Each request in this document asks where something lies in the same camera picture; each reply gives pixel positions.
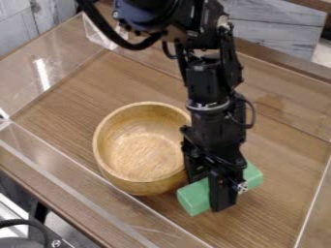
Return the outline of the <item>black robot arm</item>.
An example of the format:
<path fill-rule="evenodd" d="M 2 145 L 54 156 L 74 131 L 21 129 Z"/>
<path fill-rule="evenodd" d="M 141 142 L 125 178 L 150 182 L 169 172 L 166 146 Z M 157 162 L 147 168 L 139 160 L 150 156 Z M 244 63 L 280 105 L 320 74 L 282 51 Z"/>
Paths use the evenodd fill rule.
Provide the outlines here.
<path fill-rule="evenodd" d="M 113 18 L 145 39 L 130 42 L 107 22 L 94 0 L 75 0 L 106 37 L 139 51 L 162 44 L 178 62 L 187 90 L 191 121 L 182 127 L 189 185 L 178 201 L 189 215 L 221 212 L 262 184 L 264 175 L 241 147 L 257 123 L 257 109 L 237 91 L 244 83 L 234 24 L 218 0 L 113 0 Z"/>

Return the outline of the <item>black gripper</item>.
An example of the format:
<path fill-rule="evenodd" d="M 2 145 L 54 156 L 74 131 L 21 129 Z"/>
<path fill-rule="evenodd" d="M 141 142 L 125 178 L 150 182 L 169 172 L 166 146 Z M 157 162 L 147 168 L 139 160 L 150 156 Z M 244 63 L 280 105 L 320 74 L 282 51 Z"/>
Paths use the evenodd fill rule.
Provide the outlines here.
<path fill-rule="evenodd" d="M 238 195 L 248 190 L 245 170 L 248 160 L 241 152 L 246 131 L 257 121 L 253 103 L 233 96 L 224 104 L 186 104 L 191 124 L 182 127 L 186 175 L 190 183 L 208 176 L 210 205 L 221 212 L 237 204 Z"/>

